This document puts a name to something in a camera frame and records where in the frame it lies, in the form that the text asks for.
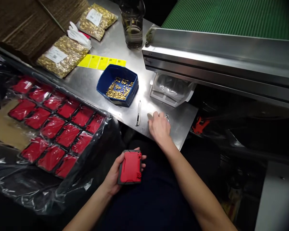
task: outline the blue plastic bin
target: blue plastic bin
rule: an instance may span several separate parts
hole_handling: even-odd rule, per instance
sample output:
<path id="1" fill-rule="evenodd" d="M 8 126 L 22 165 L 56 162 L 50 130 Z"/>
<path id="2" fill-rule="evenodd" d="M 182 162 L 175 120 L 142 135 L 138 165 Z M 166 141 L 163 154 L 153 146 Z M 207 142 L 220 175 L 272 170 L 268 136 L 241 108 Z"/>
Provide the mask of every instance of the blue plastic bin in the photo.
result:
<path id="1" fill-rule="evenodd" d="M 109 86 L 115 81 L 116 77 L 129 80 L 129 83 L 134 82 L 126 100 L 110 98 L 106 96 Z M 123 89 L 123 84 L 116 82 Z M 101 93 L 106 99 L 111 101 L 115 105 L 129 107 L 138 91 L 138 75 L 126 67 L 110 64 L 100 76 L 96 90 Z"/>

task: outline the left hand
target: left hand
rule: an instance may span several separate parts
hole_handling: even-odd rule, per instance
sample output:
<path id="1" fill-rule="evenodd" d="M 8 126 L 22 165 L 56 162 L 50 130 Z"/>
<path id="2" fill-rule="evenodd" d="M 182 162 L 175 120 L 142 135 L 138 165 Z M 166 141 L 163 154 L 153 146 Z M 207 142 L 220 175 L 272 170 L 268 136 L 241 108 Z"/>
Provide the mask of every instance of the left hand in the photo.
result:
<path id="1" fill-rule="evenodd" d="M 142 155 L 142 160 L 147 158 L 146 155 Z M 118 185 L 118 177 L 119 177 L 119 168 L 120 164 L 124 160 L 124 153 L 119 155 L 115 162 L 113 163 L 112 167 L 110 168 L 104 182 L 102 183 L 102 187 L 104 190 L 111 194 L 112 196 L 117 194 L 117 192 L 121 189 L 121 185 Z M 145 168 L 145 164 L 141 164 L 141 171 Z"/>

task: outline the yellow sticker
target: yellow sticker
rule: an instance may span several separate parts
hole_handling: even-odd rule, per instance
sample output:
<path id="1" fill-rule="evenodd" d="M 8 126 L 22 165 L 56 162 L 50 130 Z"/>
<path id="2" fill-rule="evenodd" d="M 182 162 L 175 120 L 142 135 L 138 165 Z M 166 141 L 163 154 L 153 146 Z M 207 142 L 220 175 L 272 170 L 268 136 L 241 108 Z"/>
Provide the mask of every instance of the yellow sticker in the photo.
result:
<path id="1" fill-rule="evenodd" d="M 114 65 L 116 65 L 117 61 L 118 61 L 118 59 L 109 58 L 108 65 L 109 65 L 109 64 L 114 64 Z"/>
<path id="2" fill-rule="evenodd" d="M 126 61 L 119 59 L 116 64 L 119 65 L 119 66 L 125 66 L 126 65 Z"/>
<path id="3" fill-rule="evenodd" d="M 92 56 L 90 64 L 89 64 L 89 68 L 96 69 L 100 58 L 101 58 L 100 56 Z"/>
<path id="4" fill-rule="evenodd" d="M 101 57 L 97 69 L 105 70 L 108 64 L 108 60 L 109 58 L 107 57 Z"/>
<path id="5" fill-rule="evenodd" d="M 92 55 L 86 55 L 83 60 L 80 61 L 80 63 L 78 64 L 78 66 L 82 66 L 82 67 L 88 67 L 90 60 L 91 60 Z"/>

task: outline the green conveyor belt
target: green conveyor belt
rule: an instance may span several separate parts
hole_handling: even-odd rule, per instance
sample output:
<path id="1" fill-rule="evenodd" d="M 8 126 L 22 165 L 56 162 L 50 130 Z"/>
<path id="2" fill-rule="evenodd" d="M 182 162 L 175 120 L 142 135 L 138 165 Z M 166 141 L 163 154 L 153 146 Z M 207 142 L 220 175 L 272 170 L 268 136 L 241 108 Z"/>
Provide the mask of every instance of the green conveyor belt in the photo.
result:
<path id="1" fill-rule="evenodd" d="M 179 0 L 162 28 L 289 40 L 284 0 Z"/>

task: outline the hand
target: hand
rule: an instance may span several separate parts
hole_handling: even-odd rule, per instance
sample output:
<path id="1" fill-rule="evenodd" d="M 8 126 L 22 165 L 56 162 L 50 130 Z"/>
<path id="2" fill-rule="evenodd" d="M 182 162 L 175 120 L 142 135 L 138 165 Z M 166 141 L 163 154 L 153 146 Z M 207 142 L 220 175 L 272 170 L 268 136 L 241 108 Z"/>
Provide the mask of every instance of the hand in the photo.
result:
<path id="1" fill-rule="evenodd" d="M 147 158 L 146 155 L 142 155 L 142 160 Z M 102 183 L 102 187 L 104 190 L 111 194 L 112 196 L 117 194 L 117 192 L 121 189 L 121 185 L 118 185 L 118 177 L 119 177 L 119 168 L 120 164 L 124 160 L 124 153 L 119 155 L 115 162 L 113 163 L 112 167 L 110 168 L 104 182 Z M 141 164 L 141 171 L 145 168 L 145 164 Z"/>
<path id="2" fill-rule="evenodd" d="M 158 145 L 169 142 L 171 125 L 163 112 L 154 112 L 153 119 L 149 119 L 149 130 Z"/>

